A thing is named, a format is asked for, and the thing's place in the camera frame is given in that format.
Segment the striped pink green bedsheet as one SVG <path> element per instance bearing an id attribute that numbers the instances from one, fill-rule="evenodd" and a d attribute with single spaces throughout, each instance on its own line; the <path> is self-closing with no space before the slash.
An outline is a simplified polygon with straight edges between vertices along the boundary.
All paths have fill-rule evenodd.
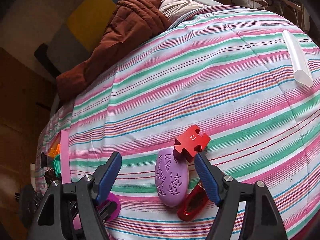
<path id="1" fill-rule="evenodd" d="M 284 30 L 306 55 L 312 87 L 293 76 Z M 238 181 L 265 182 L 288 238 L 317 214 L 319 48 L 269 11 L 221 5 L 183 16 L 59 109 L 37 153 L 68 131 L 74 181 L 121 154 L 112 189 L 121 212 L 106 224 L 112 239 L 205 239 L 217 208 L 209 203 L 182 222 L 155 187 L 157 153 L 192 125 L 210 136 L 212 164 Z"/>

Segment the lilac oval patterned brush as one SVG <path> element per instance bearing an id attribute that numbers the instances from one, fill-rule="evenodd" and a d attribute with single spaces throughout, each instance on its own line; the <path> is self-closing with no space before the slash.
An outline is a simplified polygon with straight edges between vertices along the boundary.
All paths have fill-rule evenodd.
<path id="1" fill-rule="evenodd" d="M 161 202 L 168 207 L 180 205 L 189 185 L 187 161 L 175 157 L 174 147 L 160 150 L 155 165 L 155 187 Z"/>

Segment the pink-rimmed white tray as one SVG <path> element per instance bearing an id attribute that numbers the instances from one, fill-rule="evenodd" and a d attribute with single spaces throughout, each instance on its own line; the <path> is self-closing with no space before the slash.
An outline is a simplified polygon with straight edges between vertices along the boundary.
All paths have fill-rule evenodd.
<path id="1" fill-rule="evenodd" d="M 52 147 L 54 147 L 56 144 L 60 144 L 61 147 L 61 180 L 63 184 L 70 183 L 71 180 L 71 169 L 69 164 L 69 134 L 65 130 L 61 130 L 53 139 L 52 143 L 49 146 L 48 152 Z M 53 159 L 48 157 L 48 168 L 53 168 L 52 165 Z"/>

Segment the translucent white plastic tube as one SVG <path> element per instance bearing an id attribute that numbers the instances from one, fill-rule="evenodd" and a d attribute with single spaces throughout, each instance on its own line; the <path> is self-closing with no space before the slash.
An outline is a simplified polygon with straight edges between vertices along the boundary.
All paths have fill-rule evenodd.
<path id="1" fill-rule="evenodd" d="M 302 50 L 298 40 L 287 30 L 282 32 L 282 36 L 289 53 L 295 80 L 305 86 L 312 87 L 313 78 L 311 71 L 306 55 Z"/>

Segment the orange connected cube blocks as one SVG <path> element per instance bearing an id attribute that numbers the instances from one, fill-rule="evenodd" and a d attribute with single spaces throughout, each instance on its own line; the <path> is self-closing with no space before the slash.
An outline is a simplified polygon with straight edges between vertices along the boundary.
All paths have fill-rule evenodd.
<path id="1" fill-rule="evenodd" d="M 54 147 L 50 149 L 48 152 L 48 157 L 54 159 L 57 155 L 61 153 L 61 147 L 60 144 L 56 144 Z"/>

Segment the red metallic lighter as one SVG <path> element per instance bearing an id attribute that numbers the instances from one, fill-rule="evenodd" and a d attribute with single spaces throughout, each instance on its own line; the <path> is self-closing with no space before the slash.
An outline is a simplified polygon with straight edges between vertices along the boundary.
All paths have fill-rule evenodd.
<path id="1" fill-rule="evenodd" d="M 190 222 L 202 212 L 208 202 L 209 198 L 202 181 L 199 180 L 191 193 L 189 193 L 181 203 L 180 208 L 177 211 L 177 216 L 184 222 Z"/>

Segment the black grey flanged cup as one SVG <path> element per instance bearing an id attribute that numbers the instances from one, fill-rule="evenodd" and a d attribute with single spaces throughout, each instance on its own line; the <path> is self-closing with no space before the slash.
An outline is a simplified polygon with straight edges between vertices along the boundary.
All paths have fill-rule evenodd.
<path id="1" fill-rule="evenodd" d="M 41 152 L 41 160 L 40 160 L 40 167 L 44 168 L 48 166 L 48 156 Z"/>

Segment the grey yellow blue headboard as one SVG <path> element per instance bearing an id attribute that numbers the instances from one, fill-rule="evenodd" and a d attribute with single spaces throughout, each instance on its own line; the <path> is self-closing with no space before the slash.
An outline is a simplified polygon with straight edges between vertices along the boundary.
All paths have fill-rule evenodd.
<path id="1" fill-rule="evenodd" d="M 118 0 L 1 0 L 1 48 L 53 79 L 88 59 Z"/>

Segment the white pillow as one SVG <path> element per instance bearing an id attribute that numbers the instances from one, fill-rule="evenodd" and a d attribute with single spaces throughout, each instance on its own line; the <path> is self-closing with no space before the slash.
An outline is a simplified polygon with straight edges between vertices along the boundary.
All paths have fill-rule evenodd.
<path id="1" fill-rule="evenodd" d="M 181 16 L 204 7 L 206 7 L 206 5 L 192 0 L 162 0 L 159 11 L 166 16 L 171 23 L 174 23 Z"/>

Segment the rust brown quilted blanket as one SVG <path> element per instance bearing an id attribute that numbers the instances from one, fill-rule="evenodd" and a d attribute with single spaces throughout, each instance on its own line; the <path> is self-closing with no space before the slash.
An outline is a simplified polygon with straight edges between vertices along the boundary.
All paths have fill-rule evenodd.
<path id="1" fill-rule="evenodd" d="M 147 40 L 166 31 L 171 22 L 160 12 L 162 0 L 118 0 L 116 9 L 92 55 L 56 78 L 57 93 L 68 102 Z"/>

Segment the red puzzle piece block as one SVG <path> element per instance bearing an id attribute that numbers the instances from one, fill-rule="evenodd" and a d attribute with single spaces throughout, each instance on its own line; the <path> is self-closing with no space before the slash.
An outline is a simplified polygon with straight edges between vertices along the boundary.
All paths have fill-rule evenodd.
<path id="1" fill-rule="evenodd" d="M 185 159 L 191 163 L 195 155 L 207 147 L 210 137 L 206 133 L 199 135 L 199 132 L 199 126 L 192 125 L 176 137 L 173 154 L 177 160 Z"/>

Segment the green flanged plastic column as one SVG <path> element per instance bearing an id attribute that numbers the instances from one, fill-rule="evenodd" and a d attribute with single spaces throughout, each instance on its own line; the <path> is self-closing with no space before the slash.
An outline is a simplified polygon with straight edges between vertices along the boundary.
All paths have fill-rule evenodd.
<path id="1" fill-rule="evenodd" d="M 61 177 L 62 172 L 61 172 L 61 155 L 60 154 L 58 154 L 54 157 L 52 165 L 53 165 L 53 169 L 55 172 L 55 176 L 57 178 L 62 178 Z"/>

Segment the purple plastic flanged cup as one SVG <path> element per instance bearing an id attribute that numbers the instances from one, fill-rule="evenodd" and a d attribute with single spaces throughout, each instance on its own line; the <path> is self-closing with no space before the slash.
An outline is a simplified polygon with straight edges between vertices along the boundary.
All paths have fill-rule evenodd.
<path id="1" fill-rule="evenodd" d="M 73 219 L 73 226 L 75 230 L 80 230 L 82 226 L 80 222 L 77 203 L 70 202 L 70 205 L 71 205 L 71 215 Z M 103 224 L 116 219 L 120 213 L 120 210 L 121 210 L 120 200 L 113 193 L 110 193 L 108 195 L 108 198 L 104 202 L 102 202 L 100 206 L 98 206 L 100 220 L 102 221 Z"/>

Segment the dark brown spiky hairbrush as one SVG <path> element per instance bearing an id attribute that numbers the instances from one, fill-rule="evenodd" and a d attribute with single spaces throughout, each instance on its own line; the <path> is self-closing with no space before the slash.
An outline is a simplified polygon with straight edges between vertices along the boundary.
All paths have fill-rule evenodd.
<path id="1" fill-rule="evenodd" d="M 54 169 L 48 168 L 44 173 L 44 179 L 47 185 L 50 185 L 53 181 L 57 180 Z"/>

